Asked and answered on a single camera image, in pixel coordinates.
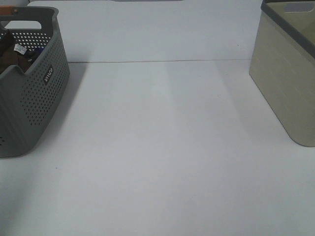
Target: brown cloth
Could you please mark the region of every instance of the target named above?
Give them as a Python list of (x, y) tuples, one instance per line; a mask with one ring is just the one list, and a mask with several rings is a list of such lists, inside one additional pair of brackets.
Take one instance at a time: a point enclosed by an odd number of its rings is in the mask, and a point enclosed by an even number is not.
[(15, 39), (8, 32), (0, 41), (0, 73), (4, 72), (10, 65), (18, 65), (24, 73), (30, 68), (31, 63), (14, 51), (14, 46)]

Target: basket handle hole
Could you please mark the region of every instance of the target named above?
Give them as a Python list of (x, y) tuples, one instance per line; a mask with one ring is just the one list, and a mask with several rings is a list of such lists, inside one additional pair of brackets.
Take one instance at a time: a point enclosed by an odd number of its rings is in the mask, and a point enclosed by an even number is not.
[(41, 24), (38, 21), (11, 21), (5, 26), (5, 28), (8, 30), (41, 30)]
[(284, 7), (286, 13), (311, 12), (314, 9), (314, 2), (290, 2)]

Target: basket handle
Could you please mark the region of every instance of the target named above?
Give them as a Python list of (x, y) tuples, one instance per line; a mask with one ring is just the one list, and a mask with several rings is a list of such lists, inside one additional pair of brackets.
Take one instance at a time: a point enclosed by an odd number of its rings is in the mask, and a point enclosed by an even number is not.
[(1, 21), (38, 21), (41, 30), (53, 34), (54, 23), (57, 22), (58, 10), (53, 7), (14, 7), (0, 6)]

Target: laundry basket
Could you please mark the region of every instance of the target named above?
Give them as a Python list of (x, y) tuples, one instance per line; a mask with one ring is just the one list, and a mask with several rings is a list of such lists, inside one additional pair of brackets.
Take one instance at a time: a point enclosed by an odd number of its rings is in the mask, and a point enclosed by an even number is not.
[(250, 74), (297, 143), (315, 146), (315, 1), (264, 0)]
[[(6, 7), (0, 21), (37, 21), (41, 29), (11, 29), (29, 50), (44, 48), (24, 73), (16, 65), (0, 75), (0, 157), (30, 151), (49, 124), (69, 79), (69, 67), (57, 21), (50, 7)], [(3, 37), (7, 29), (0, 27)]]

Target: white table surface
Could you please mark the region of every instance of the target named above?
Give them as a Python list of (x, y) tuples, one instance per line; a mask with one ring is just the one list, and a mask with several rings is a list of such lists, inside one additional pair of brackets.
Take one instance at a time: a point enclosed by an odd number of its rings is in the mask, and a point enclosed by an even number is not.
[(59, 9), (71, 62), (250, 59), (262, 0), (34, 1)]
[(0, 159), (0, 235), (314, 235), (315, 149), (249, 63), (70, 64), (36, 148)]

